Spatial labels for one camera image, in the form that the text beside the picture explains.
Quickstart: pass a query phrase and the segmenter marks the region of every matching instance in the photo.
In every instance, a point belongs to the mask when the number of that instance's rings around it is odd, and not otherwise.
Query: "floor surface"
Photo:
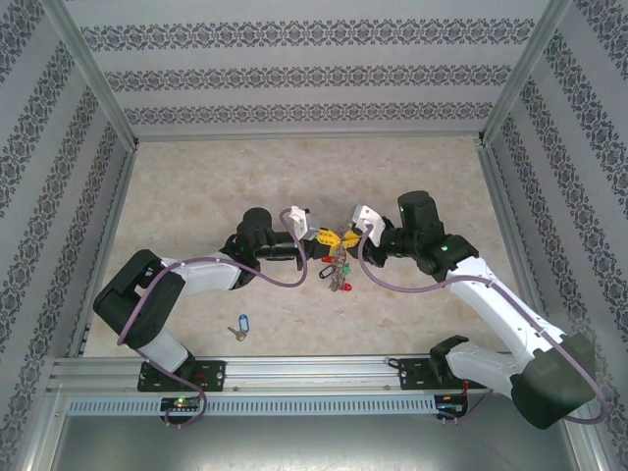
[[[234,140],[141,143],[105,283],[139,249],[188,258],[223,246],[242,214],[268,209],[274,228],[292,204],[337,228],[356,204],[400,224],[396,199],[416,189],[435,198],[445,229],[461,234],[515,288],[495,212],[471,137]],[[321,261],[299,288],[256,279],[244,289],[180,299],[168,326],[197,356],[425,353],[454,334],[504,350],[500,339],[446,289],[403,294],[374,285],[350,260],[351,292],[331,292],[318,278]],[[294,262],[262,262],[262,271],[295,281]],[[405,287],[429,285],[412,261],[389,259],[374,269]],[[247,314],[251,331],[227,330]],[[85,356],[131,356],[94,316]]]

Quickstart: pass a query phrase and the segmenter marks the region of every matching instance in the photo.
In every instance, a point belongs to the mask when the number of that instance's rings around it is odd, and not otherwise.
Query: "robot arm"
[[[353,228],[369,231],[365,258],[382,267],[389,255],[410,257],[437,282],[482,278],[451,283],[448,288],[473,307],[510,350],[507,354],[496,353],[462,336],[447,339],[430,351],[432,370],[441,381],[451,377],[471,380],[506,395],[530,423],[541,429],[595,397],[583,377],[540,334],[539,328],[533,327],[499,291],[595,377],[594,349],[587,339],[580,335],[568,337],[543,319],[496,277],[469,242],[460,235],[446,234],[436,204],[427,192],[406,193],[399,198],[398,206],[403,224],[400,229],[366,206],[354,211]]]
[[[327,247],[312,239],[318,232],[318,223],[307,210],[293,206],[288,217],[297,238],[306,248],[307,258],[321,258]],[[136,290],[148,288],[151,282],[167,267],[180,263],[177,268],[162,275],[146,298],[131,327],[124,336],[124,343],[163,367],[170,373],[177,372],[185,379],[182,365],[193,364],[193,355],[181,345],[165,326],[170,312],[182,296],[215,289],[237,289],[247,285],[254,275],[229,262],[237,262],[259,272],[258,259],[297,260],[297,269],[303,260],[289,233],[275,233],[268,211],[253,208],[247,211],[236,233],[229,237],[225,246],[209,260],[185,264],[172,258],[160,258],[150,250],[138,251],[98,294],[94,311],[116,332],[123,335],[131,314],[141,296]]]

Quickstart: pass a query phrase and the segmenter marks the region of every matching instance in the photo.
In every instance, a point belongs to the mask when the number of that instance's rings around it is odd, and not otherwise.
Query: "wall panel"
[[[68,7],[140,137],[481,131],[547,0]]]
[[[127,160],[75,58],[34,0],[0,34],[0,469],[16,463],[64,356]]]

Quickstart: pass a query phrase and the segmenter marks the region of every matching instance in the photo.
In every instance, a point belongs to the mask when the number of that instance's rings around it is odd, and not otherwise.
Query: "patterned wallpaper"
[[[74,0],[140,137],[480,131],[548,0]]]
[[[0,6],[0,469],[64,356],[127,151],[36,0]]]
[[[493,142],[549,318],[596,344],[601,426],[628,469],[628,14],[575,1]]]

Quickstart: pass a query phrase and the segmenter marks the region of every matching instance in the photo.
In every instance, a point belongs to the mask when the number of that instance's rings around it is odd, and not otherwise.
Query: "metal profile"
[[[369,394],[412,396],[435,393],[430,390],[402,391],[398,372],[388,365],[388,358],[384,356],[199,359],[227,362],[224,389],[222,392],[211,392],[212,397],[329,397]],[[137,391],[140,365],[139,358],[59,358],[53,366],[46,395],[83,398],[164,396],[163,392]],[[471,390],[469,393],[484,391]],[[460,390],[438,393],[460,393]]]
[[[581,419],[590,419],[597,416],[598,412],[592,412],[590,404],[585,404],[571,415]],[[565,433],[571,443],[580,471],[610,471],[614,469],[608,463],[597,427],[565,422]]]
[[[69,416],[155,416],[159,397],[88,397],[70,399]],[[205,415],[211,416],[331,416],[436,414],[432,394],[372,394],[342,396],[214,396],[209,394]],[[189,416],[195,412],[172,412]]]
[[[65,42],[87,84],[91,87],[94,95],[96,95],[98,103],[102,106],[107,118],[122,140],[125,149],[135,148],[136,137],[131,124],[122,106],[118,103],[111,86],[109,86],[109,82],[89,50],[84,37],[82,37],[79,27],[66,6],[65,0],[42,0],[41,6]]]
[[[18,459],[16,470],[39,471],[52,468],[55,453],[66,421],[69,400],[63,397],[46,397],[37,413],[30,442],[24,456]]]
[[[571,3],[571,0],[549,0],[546,9],[539,18],[537,26],[532,31],[523,53],[512,69],[512,73],[508,77],[493,110],[491,110],[483,131],[485,144],[489,145],[495,139],[503,121],[508,116],[517,96],[519,96],[521,88],[523,88],[535,65],[543,55],[543,50]]]
[[[352,139],[366,137],[459,137],[477,138],[477,131],[297,131],[297,132],[228,132],[141,135],[139,142],[175,142],[191,140],[255,140],[255,139]]]

